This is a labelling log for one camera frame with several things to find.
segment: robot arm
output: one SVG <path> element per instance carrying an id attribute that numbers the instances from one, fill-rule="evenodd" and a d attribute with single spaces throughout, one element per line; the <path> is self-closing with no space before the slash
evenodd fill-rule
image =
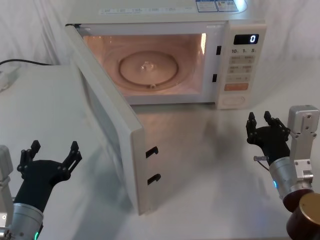
<path id="1" fill-rule="evenodd" d="M 15 240 L 36 240 L 43 228 L 43 212 L 54 186 L 68 180 L 82 159 L 76 141 L 62 163 L 33 161 L 40 147 L 35 140 L 31 149 L 21 151 L 17 170 L 22 174 L 23 183 L 13 204 L 8 186 L 9 174 L 13 171 L 10 153 L 7 147 L 0 146 L 0 240 L 10 240 L 12 237 Z"/>
<path id="2" fill-rule="evenodd" d="M 269 126 L 256 128 L 251 112 L 246 124 L 247 142 L 259 146 L 266 160 L 280 199 L 292 216 L 287 232 L 293 240 L 320 239 L 320 194 L 312 189 L 311 149 L 318 127 L 320 111 L 314 106 L 293 106 L 289 110 L 288 127 L 268 111 L 264 119 Z M 291 148 L 286 141 L 292 136 Z"/>

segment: white tabletop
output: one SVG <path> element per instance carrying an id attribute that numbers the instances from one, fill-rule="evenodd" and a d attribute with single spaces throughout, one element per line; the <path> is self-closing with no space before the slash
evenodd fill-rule
<path id="1" fill-rule="evenodd" d="M 39 140 L 37 159 L 63 161 L 72 141 L 83 160 L 71 179 L 52 191 L 40 240 L 217 240 L 286 237 L 290 213 L 270 174 L 253 156 L 262 151 L 246 142 L 246 121 L 257 127 L 264 111 L 287 123 L 289 108 L 320 108 L 320 62 L 261 62 L 252 107 L 215 110 L 210 104 L 136 106 L 146 131 L 152 212 L 138 216 L 86 119 L 68 66 L 30 66 L 0 93 L 0 143 L 16 168 L 20 151 Z M 313 143 L 313 187 L 320 192 L 319 139 Z M 15 196 L 22 183 L 11 174 Z"/>

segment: microwave door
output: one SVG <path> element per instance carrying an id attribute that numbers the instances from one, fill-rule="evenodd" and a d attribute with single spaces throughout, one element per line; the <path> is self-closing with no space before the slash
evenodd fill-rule
<path id="1" fill-rule="evenodd" d="M 65 32 L 73 48 L 71 65 L 84 96 L 90 124 L 107 157 L 115 163 L 133 207 L 141 215 L 149 209 L 144 127 L 77 30 L 69 25 Z"/>

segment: microwave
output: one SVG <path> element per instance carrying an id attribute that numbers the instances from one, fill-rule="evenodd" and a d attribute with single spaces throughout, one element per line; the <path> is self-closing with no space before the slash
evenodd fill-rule
<path id="1" fill-rule="evenodd" d="M 245 107 L 266 24 L 249 0 L 78 0 L 65 32 L 87 116 L 141 215 L 161 173 L 148 173 L 158 150 L 131 105 Z"/>

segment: sticker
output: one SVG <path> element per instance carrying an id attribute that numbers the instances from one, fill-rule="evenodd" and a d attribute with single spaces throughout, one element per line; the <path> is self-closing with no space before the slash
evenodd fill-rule
<path id="1" fill-rule="evenodd" d="M 212 13 L 218 12 L 214 0 L 195 0 L 199 13 Z"/>
<path id="2" fill-rule="evenodd" d="M 219 12 L 238 12 L 234 0 L 215 1 Z"/>
<path id="3" fill-rule="evenodd" d="M 195 0 L 199 13 L 239 12 L 234 0 Z"/>
<path id="4" fill-rule="evenodd" d="M 109 14 L 185 14 L 196 13 L 196 8 L 190 7 L 142 7 L 142 8 L 104 8 L 99 10 L 99 15 Z"/>

